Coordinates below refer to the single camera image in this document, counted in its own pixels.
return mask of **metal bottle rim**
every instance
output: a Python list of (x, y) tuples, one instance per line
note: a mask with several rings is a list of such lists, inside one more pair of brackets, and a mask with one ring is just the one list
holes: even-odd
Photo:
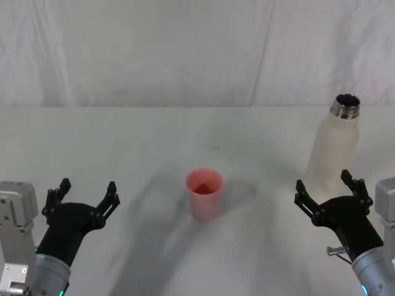
[(340, 94), (333, 101), (330, 112), (342, 119), (354, 119), (359, 116), (360, 100), (353, 94)]

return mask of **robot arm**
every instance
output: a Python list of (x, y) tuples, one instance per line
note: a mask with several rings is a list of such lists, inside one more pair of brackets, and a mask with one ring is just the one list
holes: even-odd
[(380, 181), (376, 187), (376, 211), (383, 217), (386, 227), (384, 243), (367, 219), (373, 200), (368, 196), (364, 180), (353, 179), (347, 170), (343, 170), (341, 179), (352, 191), (352, 196), (336, 197), (318, 205), (298, 180), (295, 204), (315, 226), (328, 227), (335, 232), (343, 246), (328, 248), (328, 254), (343, 252), (349, 255), (352, 269), (366, 295), (394, 296), (395, 178)]
[(70, 188), (70, 181), (63, 179), (58, 189), (48, 190), (42, 214), (49, 228), (36, 251), (31, 236), (38, 212), (34, 187), (28, 183), (0, 183), (0, 243), (6, 261), (1, 296), (64, 295), (70, 267), (84, 236), (103, 228), (120, 203), (113, 181), (97, 207), (61, 203)]

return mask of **white table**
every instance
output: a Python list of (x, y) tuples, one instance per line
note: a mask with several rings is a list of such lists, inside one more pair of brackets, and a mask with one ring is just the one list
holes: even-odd
[[(0, 179), (28, 181), (39, 208), (64, 177), (64, 202), (97, 205), (108, 182), (121, 205), (88, 234), (69, 296), (360, 296), (347, 263), (326, 256), (335, 235), (293, 204), (327, 108), (0, 109)], [(395, 106), (363, 107), (350, 168), (369, 193), (395, 175)], [(224, 215), (195, 223), (184, 178), (227, 179)], [(382, 234), (378, 215), (370, 219)], [(47, 226), (35, 220), (35, 242)]]

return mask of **white backdrop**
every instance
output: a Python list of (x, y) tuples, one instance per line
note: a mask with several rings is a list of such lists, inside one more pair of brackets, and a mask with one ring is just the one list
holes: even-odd
[(393, 0), (0, 1), (0, 105), (395, 103)]

